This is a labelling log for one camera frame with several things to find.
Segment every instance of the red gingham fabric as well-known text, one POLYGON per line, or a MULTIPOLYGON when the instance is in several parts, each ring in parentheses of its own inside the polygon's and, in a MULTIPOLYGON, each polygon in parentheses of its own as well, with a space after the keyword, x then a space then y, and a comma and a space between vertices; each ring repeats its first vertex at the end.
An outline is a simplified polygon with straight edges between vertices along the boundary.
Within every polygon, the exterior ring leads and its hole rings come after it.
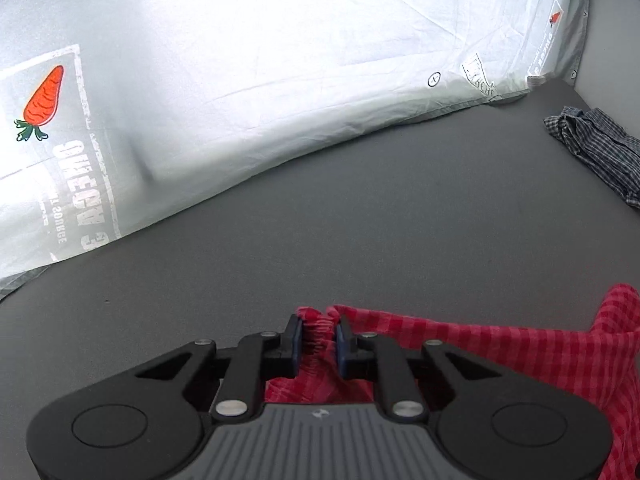
POLYGON ((334 327, 344 314, 357 332, 393 337, 406 348, 442 339, 579 395, 609 418, 614 442, 599 480, 632 480, 640 462, 640 298, 629 285, 607 293, 588 332, 459 325, 348 306, 322 314, 298 309, 305 327, 299 375, 268 383, 267 402, 371 402, 367 381, 343 381, 335 364, 334 327))

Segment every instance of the metal screw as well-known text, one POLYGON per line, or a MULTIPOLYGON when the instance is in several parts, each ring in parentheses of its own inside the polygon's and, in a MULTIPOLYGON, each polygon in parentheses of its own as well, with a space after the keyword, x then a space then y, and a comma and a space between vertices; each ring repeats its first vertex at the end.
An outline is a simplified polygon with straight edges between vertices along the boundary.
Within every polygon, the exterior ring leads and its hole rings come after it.
POLYGON ((219 415, 238 416, 246 413, 247 405, 242 400, 229 399, 222 400, 216 404, 216 411, 219 415))
POLYGON ((411 418, 412 416, 421 415, 424 408, 420 402, 415 402, 415 400, 399 400, 391 407, 391 410, 394 415, 402 418, 411 418))

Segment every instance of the gray gripper base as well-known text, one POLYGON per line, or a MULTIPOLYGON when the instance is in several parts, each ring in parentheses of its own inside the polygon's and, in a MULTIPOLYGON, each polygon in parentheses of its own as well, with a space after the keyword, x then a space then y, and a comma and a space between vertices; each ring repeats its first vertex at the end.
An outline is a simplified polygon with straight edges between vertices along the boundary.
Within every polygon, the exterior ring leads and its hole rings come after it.
POLYGON ((218 428, 172 480, 469 480, 429 433, 383 418, 373 404, 267 404, 218 428))

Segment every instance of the gray fabric surface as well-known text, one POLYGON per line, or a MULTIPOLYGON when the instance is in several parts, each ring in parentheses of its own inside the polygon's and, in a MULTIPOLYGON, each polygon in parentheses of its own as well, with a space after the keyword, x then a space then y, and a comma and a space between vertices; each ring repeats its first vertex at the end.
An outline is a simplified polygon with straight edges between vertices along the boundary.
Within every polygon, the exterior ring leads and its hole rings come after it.
POLYGON ((27 272, 22 272, 20 274, 14 274, 13 276, 9 276, 8 278, 0 279, 0 301, 5 296, 11 294, 14 290, 17 290, 29 280, 33 278, 37 278, 41 275, 45 270, 47 270, 49 266, 36 267, 35 269, 27 270, 27 272))
POLYGON ((0 302, 0 478, 36 479, 47 402, 300 304, 587 329, 612 284, 640 286, 640 214, 546 132, 563 105, 586 107, 554 80, 370 134, 47 269, 0 302))

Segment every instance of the blue plaid cloth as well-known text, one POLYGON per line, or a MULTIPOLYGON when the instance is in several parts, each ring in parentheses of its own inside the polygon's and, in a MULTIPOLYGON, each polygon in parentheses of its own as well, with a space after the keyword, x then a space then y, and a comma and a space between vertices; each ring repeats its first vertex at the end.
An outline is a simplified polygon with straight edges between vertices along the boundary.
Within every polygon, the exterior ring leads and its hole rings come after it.
POLYGON ((565 106, 546 129, 632 207, 640 208, 640 139, 626 134, 599 108, 565 106))

